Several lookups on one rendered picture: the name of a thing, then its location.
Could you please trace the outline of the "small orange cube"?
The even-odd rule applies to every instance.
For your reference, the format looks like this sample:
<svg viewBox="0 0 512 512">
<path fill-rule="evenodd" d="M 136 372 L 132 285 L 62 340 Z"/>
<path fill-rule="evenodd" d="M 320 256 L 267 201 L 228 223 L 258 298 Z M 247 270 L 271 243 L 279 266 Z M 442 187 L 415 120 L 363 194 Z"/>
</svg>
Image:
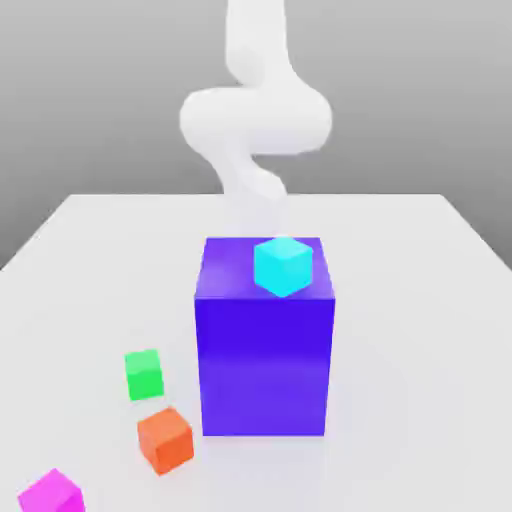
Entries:
<svg viewBox="0 0 512 512">
<path fill-rule="evenodd" d="M 190 424 L 173 407 L 137 423 L 142 454 L 158 475 L 164 475 L 194 457 Z"/>
</svg>

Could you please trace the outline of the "small cyan cube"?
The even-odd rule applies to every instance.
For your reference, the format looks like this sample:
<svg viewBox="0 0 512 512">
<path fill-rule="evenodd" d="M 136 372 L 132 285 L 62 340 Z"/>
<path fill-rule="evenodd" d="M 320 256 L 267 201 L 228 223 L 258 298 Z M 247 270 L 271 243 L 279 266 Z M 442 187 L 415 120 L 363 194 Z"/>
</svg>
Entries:
<svg viewBox="0 0 512 512">
<path fill-rule="evenodd" d="M 291 237 L 277 237 L 253 250 L 254 282 L 284 298 L 308 287 L 313 280 L 313 249 Z"/>
</svg>

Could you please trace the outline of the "small green cube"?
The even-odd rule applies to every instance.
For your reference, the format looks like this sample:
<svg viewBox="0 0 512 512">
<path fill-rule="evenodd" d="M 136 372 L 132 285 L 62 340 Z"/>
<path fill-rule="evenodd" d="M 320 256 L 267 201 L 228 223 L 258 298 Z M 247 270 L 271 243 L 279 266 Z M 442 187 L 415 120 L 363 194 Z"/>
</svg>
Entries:
<svg viewBox="0 0 512 512">
<path fill-rule="evenodd" d="M 158 351 L 148 349 L 124 356 L 128 393 L 131 401 L 164 395 L 164 383 Z"/>
</svg>

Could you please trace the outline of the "small magenta cube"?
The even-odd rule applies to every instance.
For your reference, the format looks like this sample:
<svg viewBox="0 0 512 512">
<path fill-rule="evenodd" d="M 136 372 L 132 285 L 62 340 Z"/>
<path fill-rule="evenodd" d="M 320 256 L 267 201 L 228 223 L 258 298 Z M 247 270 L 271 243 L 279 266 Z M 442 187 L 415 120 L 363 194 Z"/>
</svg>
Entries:
<svg viewBox="0 0 512 512">
<path fill-rule="evenodd" d="M 81 489 L 56 468 L 18 495 L 22 512 L 85 512 Z"/>
</svg>

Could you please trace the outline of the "large blue box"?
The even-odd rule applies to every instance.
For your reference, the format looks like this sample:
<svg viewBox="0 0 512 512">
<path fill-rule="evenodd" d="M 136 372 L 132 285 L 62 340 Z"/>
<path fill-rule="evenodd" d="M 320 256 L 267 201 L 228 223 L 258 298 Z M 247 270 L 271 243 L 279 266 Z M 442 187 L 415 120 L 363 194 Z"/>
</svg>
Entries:
<svg viewBox="0 0 512 512">
<path fill-rule="evenodd" d="M 335 293 L 322 242 L 312 283 L 279 298 L 253 277 L 257 238 L 207 238 L 194 295 L 206 436 L 325 432 Z"/>
</svg>

